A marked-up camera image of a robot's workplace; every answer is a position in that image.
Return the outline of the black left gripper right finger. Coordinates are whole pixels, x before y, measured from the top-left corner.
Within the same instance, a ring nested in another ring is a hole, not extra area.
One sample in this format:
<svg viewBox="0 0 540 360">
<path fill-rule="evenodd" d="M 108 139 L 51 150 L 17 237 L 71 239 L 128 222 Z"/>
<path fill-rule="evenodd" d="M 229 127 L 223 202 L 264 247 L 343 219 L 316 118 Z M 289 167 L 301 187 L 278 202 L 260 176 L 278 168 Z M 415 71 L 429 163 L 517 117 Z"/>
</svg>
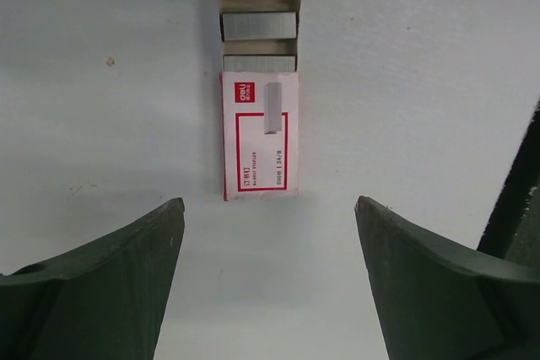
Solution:
<svg viewBox="0 0 540 360">
<path fill-rule="evenodd" d="M 472 250 L 373 199 L 355 206 L 390 359 L 537 359 L 539 270 Z"/>
</svg>

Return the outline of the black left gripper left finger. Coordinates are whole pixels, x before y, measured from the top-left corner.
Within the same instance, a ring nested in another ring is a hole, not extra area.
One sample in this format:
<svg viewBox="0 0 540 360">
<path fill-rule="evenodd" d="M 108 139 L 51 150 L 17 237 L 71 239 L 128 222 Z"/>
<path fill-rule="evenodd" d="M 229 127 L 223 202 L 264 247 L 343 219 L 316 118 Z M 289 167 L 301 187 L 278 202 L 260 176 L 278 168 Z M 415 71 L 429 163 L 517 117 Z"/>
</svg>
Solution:
<svg viewBox="0 0 540 360">
<path fill-rule="evenodd" d="M 185 220 L 173 198 L 133 223 L 1 277 L 3 359 L 151 359 Z"/>
</svg>

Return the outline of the red staple box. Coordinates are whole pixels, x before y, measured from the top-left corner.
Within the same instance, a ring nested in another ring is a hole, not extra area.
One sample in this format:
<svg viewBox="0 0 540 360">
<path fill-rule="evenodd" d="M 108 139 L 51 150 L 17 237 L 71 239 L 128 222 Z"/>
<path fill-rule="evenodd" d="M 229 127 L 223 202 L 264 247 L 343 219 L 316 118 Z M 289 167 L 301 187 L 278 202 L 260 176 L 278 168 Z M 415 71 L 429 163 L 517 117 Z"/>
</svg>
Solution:
<svg viewBox="0 0 540 360">
<path fill-rule="evenodd" d="M 299 192 L 301 0 L 219 0 L 224 200 Z"/>
</svg>

